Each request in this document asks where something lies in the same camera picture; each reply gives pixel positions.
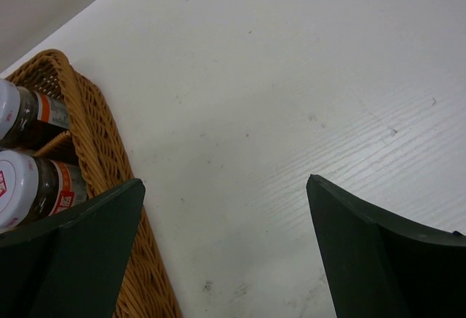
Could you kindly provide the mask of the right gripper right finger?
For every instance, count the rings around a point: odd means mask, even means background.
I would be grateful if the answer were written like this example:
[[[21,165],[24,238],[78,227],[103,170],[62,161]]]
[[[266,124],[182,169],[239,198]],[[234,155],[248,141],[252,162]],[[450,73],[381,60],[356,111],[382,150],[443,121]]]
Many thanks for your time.
[[[338,317],[464,317],[465,235],[366,202],[319,175],[307,197]]]

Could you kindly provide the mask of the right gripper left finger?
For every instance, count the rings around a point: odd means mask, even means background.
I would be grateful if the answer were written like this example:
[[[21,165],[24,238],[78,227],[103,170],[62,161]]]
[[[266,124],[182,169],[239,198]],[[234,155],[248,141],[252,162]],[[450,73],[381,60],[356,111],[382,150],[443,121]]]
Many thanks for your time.
[[[1,234],[2,317],[111,317],[145,186],[120,184]]]

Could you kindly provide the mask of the red-label spice jar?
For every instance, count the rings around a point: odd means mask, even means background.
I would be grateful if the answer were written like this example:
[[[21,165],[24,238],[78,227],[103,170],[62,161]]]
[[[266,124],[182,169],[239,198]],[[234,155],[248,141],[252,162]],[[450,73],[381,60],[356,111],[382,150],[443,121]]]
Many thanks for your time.
[[[1,147],[37,151],[69,129],[63,101],[1,80]]]
[[[77,166],[16,151],[1,152],[1,229],[36,222],[87,200]]]

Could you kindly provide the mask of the red-label spice jar back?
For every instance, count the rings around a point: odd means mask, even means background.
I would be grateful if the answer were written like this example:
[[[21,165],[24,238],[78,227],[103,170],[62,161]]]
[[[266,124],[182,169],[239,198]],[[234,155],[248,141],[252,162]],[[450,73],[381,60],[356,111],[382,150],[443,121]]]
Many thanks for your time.
[[[69,129],[63,101],[1,80],[1,147],[37,151]]]

